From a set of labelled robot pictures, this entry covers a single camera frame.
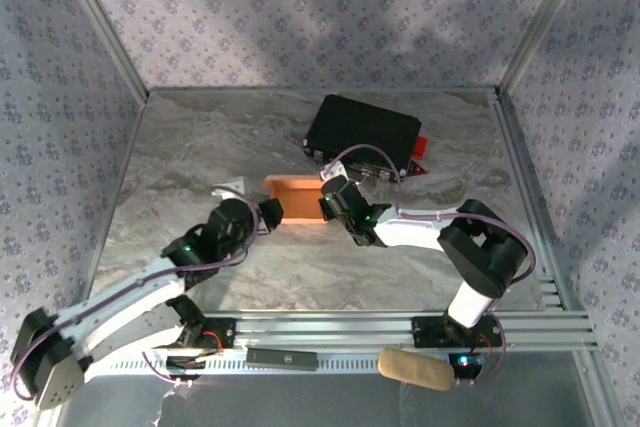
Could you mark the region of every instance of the wall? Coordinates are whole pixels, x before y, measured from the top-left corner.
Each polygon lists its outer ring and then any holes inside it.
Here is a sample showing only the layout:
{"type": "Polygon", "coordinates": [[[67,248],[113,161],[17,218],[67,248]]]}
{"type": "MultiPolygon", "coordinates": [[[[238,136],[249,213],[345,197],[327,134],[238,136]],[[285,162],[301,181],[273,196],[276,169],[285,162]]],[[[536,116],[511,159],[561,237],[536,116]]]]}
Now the wall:
{"type": "Polygon", "coordinates": [[[101,0],[147,88],[495,85],[540,0],[101,0]]]}
{"type": "Polygon", "coordinates": [[[106,219],[137,106],[76,0],[0,0],[0,425],[24,315],[69,305],[106,219]]]}
{"type": "Polygon", "coordinates": [[[562,268],[640,425],[640,0],[567,0],[512,98],[562,268]]]}

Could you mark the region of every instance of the black box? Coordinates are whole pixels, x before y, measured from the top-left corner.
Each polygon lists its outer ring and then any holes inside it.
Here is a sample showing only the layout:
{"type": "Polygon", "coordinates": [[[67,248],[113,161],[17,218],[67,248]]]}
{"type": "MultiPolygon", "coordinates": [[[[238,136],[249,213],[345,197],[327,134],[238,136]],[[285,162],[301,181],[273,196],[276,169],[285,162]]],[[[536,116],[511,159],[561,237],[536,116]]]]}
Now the black box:
{"type": "Polygon", "coordinates": [[[318,354],[293,350],[258,349],[247,350],[246,363],[249,367],[263,367],[286,370],[318,370],[318,354]]]}
{"type": "MultiPolygon", "coordinates": [[[[385,152],[404,178],[422,123],[410,115],[327,95],[303,140],[304,152],[324,164],[347,147],[371,144],[385,152]]],[[[359,149],[342,158],[346,167],[365,175],[396,181],[388,162],[371,149],[359,149]]]]}

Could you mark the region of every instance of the orange tray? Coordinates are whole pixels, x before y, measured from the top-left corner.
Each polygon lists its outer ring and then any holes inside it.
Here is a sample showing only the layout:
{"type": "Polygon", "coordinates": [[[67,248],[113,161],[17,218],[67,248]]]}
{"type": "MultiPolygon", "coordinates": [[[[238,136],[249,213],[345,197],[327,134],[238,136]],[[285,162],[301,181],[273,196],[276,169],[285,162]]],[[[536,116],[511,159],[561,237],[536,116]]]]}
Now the orange tray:
{"type": "Polygon", "coordinates": [[[319,200],[324,182],[315,175],[269,175],[262,187],[280,199],[283,224],[324,224],[319,200]]]}

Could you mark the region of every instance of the sponge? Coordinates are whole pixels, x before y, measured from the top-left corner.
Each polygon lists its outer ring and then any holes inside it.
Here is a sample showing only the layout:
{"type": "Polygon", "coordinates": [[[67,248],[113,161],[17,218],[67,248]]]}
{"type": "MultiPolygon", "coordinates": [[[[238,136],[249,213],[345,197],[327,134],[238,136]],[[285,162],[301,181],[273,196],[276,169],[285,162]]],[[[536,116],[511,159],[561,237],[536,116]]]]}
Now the sponge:
{"type": "Polygon", "coordinates": [[[456,384],[453,367],[443,360],[398,349],[384,349],[378,370],[389,379],[446,392],[456,384]]]}

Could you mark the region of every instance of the gray marble table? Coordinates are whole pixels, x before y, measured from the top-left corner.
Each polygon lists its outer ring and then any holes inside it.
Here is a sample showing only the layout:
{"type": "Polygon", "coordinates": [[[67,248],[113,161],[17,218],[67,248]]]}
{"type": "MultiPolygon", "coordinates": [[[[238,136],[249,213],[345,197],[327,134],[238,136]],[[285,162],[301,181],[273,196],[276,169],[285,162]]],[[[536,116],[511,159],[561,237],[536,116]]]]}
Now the gray marble table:
{"type": "MultiPolygon", "coordinates": [[[[315,174],[301,149],[324,96],[332,92],[162,91],[151,94],[96,272],[100,292],[156,258],[217,205],[212,186],[244,176],[263,194],[270,174],[315,174]]],[[[349,93],[405,112],[429,138],[428,175],[403,183],[403,206],[447,208],[477,198],[528,233],[522,201],[496,118],[483,94],[349,93]]],[[[367,181],[366,196],[390,201],[395,187],[367,181]]],[[[356,246],[340,225],[280,226],[260,237],[237,267],[193,289],[205,311],[232,309],[444,309],[460,278],[442,253],[356,246]]],[[[500,308],[542,309],[533,276],[500,308]]]]}

